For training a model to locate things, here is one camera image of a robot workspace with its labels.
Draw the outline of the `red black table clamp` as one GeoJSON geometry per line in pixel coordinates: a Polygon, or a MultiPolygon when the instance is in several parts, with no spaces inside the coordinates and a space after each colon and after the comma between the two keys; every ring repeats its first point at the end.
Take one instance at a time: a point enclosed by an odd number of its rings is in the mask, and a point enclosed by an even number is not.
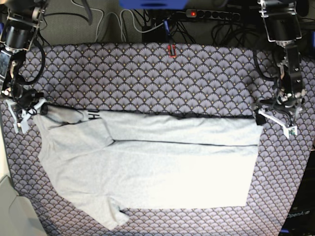
{"type": "Polygon", "coordinates": [[[176,46],[175,46],[175,44],[167,45],[167,51],[168,51],[169,56],[171,58],[176,58],[177,54],[176,54],[176,46]]]}

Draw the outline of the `fan-patterned tablecloth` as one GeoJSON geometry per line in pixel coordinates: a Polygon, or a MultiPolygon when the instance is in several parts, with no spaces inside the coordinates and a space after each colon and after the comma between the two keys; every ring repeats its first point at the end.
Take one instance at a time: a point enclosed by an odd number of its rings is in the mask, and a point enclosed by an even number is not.
{"type": "MultiPolygon", "coordinates": [[[[175,115],[249,116],[251,104],[274,96],[259,77],[249,49],[178,44],[80,44],[46,47],[45,70],[34,85],[48,101],[76,109],[175,115]]],[[[50,236],[276,236],[290,212],[315,138],[315,62],[301,62],[305,111],[298,135],[265,124],[247,204],[215,209],[128,209],[129,221],[112,231],[76,209],[53,189],[37,156],[35,125],[16,134],[0,103],[4,147],[13,186],[30,200],[50,236]]]]}

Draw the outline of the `black power strip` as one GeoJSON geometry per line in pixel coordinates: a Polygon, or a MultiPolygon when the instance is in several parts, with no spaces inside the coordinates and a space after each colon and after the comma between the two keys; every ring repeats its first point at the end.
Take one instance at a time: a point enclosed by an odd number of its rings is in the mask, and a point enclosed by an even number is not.
{"type": "Polygon", "coordinates": [[[233,20],[233,21],[241,20],[241,15],[239,13],[226,12],[226,11],[187,9],[186,16],[188,18],[196,18],[196,19],[233,20]]]}

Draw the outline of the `black box under table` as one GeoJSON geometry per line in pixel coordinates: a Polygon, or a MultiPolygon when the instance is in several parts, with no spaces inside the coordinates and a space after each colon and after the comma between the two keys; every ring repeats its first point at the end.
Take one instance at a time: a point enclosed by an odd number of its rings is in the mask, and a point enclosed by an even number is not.
{"type": "Polygon", "coordinates": [[[142,34],[142,43],[165,43],[166,33],[165,27],[161,26],[153,31],[142,34]]]}

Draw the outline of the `black OpenArm case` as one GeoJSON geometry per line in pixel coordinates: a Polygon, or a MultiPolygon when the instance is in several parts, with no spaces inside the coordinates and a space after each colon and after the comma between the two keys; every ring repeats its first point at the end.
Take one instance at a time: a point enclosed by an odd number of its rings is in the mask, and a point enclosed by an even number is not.
{"type": "Polygon", "coordinates": [[[279,235],[315,234],[315,152],[311,151],[296,197],[279,235]]]}

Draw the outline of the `blue box overhead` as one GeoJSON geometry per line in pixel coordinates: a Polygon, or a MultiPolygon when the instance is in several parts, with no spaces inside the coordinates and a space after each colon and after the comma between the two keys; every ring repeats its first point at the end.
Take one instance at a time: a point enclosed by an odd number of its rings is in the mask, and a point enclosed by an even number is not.
{"type": "Polygon", "coordinates": [[[183,9],[187,0],[120,0],[126,9],[183,9]]]}

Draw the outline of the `grey T-shirt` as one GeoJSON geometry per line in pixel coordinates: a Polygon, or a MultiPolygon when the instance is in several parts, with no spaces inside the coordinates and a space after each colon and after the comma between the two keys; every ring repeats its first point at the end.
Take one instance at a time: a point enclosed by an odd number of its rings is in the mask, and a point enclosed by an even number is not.
{"type": "Polygon", "coordinates": [[[250,118],[177,118],[48,106],[39,161],[57,193],[112,230],[125,208],[242,207],[263,127],[250,118]]]}

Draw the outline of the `beige plastic bin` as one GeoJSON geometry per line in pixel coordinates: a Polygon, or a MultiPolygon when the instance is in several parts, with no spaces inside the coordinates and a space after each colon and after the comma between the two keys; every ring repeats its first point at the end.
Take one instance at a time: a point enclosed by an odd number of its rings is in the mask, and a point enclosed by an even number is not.
{"type": "Polygon", "coordinates": [[[0,180],[0,234],[2,236],[45,236],[30,200],[13,188],[9,176],[0,180]]]}

